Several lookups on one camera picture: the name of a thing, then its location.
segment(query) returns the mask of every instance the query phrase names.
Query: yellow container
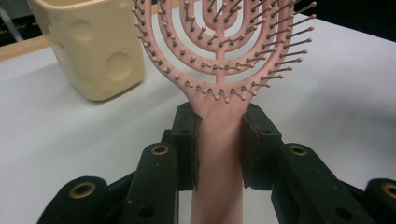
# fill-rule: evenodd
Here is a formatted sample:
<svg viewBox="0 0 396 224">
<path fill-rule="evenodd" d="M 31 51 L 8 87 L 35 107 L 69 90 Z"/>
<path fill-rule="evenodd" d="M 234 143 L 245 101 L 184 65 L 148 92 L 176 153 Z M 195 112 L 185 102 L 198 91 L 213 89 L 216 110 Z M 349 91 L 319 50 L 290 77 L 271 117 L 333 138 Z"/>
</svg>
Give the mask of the yellow container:
<svg viewBox="0 0 396 224">
<path fill-rule="evenodd" d="M 142 81 L 131 0 L 27 0 L 67 78 L 102 101 Z"/>
</svg>

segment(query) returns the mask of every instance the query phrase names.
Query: brush head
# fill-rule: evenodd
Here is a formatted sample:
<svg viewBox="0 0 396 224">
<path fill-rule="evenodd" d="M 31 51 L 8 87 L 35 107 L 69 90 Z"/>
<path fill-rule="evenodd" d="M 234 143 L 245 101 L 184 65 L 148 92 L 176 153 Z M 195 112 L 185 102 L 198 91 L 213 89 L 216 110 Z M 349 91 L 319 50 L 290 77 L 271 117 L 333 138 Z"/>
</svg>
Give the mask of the brush head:
<svg viewBox="0 0 396 224">
<path fill-rule="evenodd" d="M 225 104 L 248 103 L 257 95 L 260 87 L 270 87 L 270 79 L 283 78 L 276 75 L 289 72 L 293 68 L 290 63 L 299 63 L 303 58 L 291 56 L 306 54 L 307 49 L 288 53 L 291 47 L 299 47 L 309 43 L 312 38 L 292 43 L 297 35 L 303 35 L 314 30 L 314 27 L 300 29 L 302 23 L 312 20 L 312 15 L 302 21 L 294 22 L 295 15 L 314 7 L 313 2 L 298 12 L 294 12 L 294 5 L 299 0 L 223 0 L 218 5 L 216 0 L 202 1 L 202 21 L 199 24 L 194 14 L 194 1 L 180 1 L 179 17 L 184 33 L 195 46 L 186 46 L 178 37 L 172 17 L 172 1 L 158 2 L 158 20 L 163 41 L 173 52 L 175 57 L 189 68 L 202 74 L 214 76 L 213 83 L 190 77 L 180 71 L 164 57 L 157 45 L 152 30 L 150 1 L 133 0 L 139 29 L 139 38 L 143 46 L 159 71 L 170 81 L 175 83 L 194 103 L 202 101 L 223 102 Z M 226 35 L 242 16 L 240 29 L 232 35 Z M 251 49 L 234 59 L 227 59 L 226 53 L 241 49 L 249 41 L 253 42 Z M 214 55 L 214 59 L 203 57 L 195 48 L 203 49 Z M 243 80 L 228 83 L 227 76 L 237 75 L 249 69 L 254 72 Z"/>
</svg>

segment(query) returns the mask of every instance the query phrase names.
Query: hairbrush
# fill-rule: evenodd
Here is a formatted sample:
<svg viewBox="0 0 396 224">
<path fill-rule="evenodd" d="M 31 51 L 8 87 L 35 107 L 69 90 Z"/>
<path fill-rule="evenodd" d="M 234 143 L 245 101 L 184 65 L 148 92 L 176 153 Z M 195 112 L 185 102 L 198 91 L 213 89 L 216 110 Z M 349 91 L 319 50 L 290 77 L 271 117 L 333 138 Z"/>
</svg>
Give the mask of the hairbrush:
<svg viewBox="0 0 396 224">
<path fill-rule="evenodd" d="M 151 2 L 133 1 L 135 27 L 147 55 L 183 91 L 193 111 L 203 119 L 196 139 L 199 184 L 192 194 L 191 223 L 242 223 L 242 115 L 261 87 L 271 87 L 270 80 L 283 78 L 293 69 L 292 63 L 303 60 L 301 55 L 308 50 L 301 49 L 301 45 L 312 38 L 301 36 L 314 27 L 302 24 L 316 16 L 301 21 L 294 21 L 294 17 L 316 2 L 294 11 L 299 0 L 202 0 L 200 24 L 194 1 L 180 0 L 180 23 L 192 46 L 183 43 L 177 34 L 180 31 L 173 22 L 172 1 L 159 0 L 158 23 L 164 43 L 190 69 L 215 78 L 208 82 L 189 76 L 164 56 L 153 33 Z M 226 31 L 238 16 L 242 17 L 239 30 L 228 35 Z M 291 42 L 295 36 L 299 36 L 299 41 Z M 248 43 L 250 49 L 236 58 L 227 57 Z M 194 51 L 197 48 L 213 57 L 198 54 Z M 227 81 L 227 77 L 249 70 L 253 72 L 242 80 Z"/>
</svg>

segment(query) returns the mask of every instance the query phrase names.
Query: white surface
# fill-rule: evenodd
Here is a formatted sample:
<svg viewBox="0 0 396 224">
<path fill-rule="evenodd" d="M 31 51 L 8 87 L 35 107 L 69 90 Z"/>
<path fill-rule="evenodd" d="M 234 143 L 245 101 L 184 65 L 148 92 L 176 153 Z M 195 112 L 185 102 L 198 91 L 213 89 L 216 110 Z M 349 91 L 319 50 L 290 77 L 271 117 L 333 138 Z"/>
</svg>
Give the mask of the white surface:
<svg viewBox="0 0 396 224">
<path fill-rule="evenodd" d="M 396 179 L 396 44 L 312 23 L 304 62 L 253 103 L 286 143 L 313 148 L 347 183 L 364 189 L 372 178 Z M 145 62 L 145 81 L 104 103 L 72 88 L 51 49 L 0 63 L 1 223 L 36 223 L 74 178 L 95 175 L 110 184 L 135 170 L 142 150 L 161 140 L 186 101 Z M 181 194 L 182 224 L 189 195 Z M 270 192 L 246 190 L 245 221 L 276 223 Z"/>
</svg>

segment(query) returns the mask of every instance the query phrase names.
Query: black plastic part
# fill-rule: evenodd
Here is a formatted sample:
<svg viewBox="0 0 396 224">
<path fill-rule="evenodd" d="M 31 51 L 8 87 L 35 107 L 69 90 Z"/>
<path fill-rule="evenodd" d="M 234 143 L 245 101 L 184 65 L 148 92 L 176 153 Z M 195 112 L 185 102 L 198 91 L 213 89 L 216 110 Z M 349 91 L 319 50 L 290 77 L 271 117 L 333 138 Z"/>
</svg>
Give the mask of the black plastic part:
<svg viewBox="0 0 396 224">
<path fill-rule="evenodd" d="M 195 139 L 202 118 L 192 111 L 190 103 L 177 108 L 170 143 L 177 148 L 178 190 L 193 190 L 198 186 L 199 161 Z"/>
<path fill-rule="evenodd" d="M 150 145 L 142 153 L 118 223 L 177 223 L 177 211 L 177 151 L 166 143 Z"/>
<path fill-rule="evenodd" d="M 286 144 L 276 165 L 272 201 L 279 223 L 375 223 L 311 148 Z"/>
<path fill-rule="evenodd" d="M 282 134 L 257 105 L 249 105 L 243 120 L 244 186 L 256 190 L 270 190 L 274 183 L 271 165 L 276 151 L 283 145 Z"/>
<path fill-rule="evenodd" d="M 349 191 L 349 193 L 356 199 L 356 201 L 358 201 L 358 203 L 361 204 L 361 199 L 363 197 L 364 191 L 361 189 L 358 189 L 342 180 L 340 180 L 341 183 L 343 183 L 343 185 L 347 188 L 347 190 Z"/>
<path fill-rule="evenodd" d="M 132 181 L 134 180 L 134 172 L 112 183 L 107 188 L 106 196 L 106 217 L 104 224 L 117 223 L 125 203 L 125 196 L 128 194 Z"/>
<path fill-rule="evenodd" d="M 362 204 L 378 223 L 396 223 L 396 181 L 371 180 L 364 192 Z"/>
<path fill-rule="evenodd" d="M 171 130 L 163 131 L 163 138 L 161 139 L 162 143 L 171 143 Z"/>
<path fill-rule="evenodd" d="M 59 190 L 37 223 L 102 223 L 105 214 L 99 210 L 106 193 L 107 183 L 99 177 L 72 180 Z"/>
</svg>

